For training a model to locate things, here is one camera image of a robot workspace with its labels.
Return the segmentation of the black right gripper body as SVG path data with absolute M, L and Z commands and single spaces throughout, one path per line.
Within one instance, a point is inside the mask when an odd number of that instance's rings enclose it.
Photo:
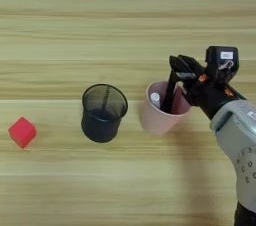
M 244 96 L 228 84 L 214 83 L 206 73 L 184 81 L 183 87 L 189 104 L 199 107 L 210 120 L 225 104 L 245 100 Z

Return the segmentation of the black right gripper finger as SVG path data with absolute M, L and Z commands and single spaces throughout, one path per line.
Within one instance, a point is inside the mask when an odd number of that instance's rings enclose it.
M 196 75 L 203 75 L 205 73 L 205 68 L 194 58 L 185 55 L 179 55 L 178 58 L 190 72 Z
M 186 81 L 197 78 L 191 67 L 181 57 L 170 56 L 169 63 L 171 66 L 170 78 L 172 81 Z

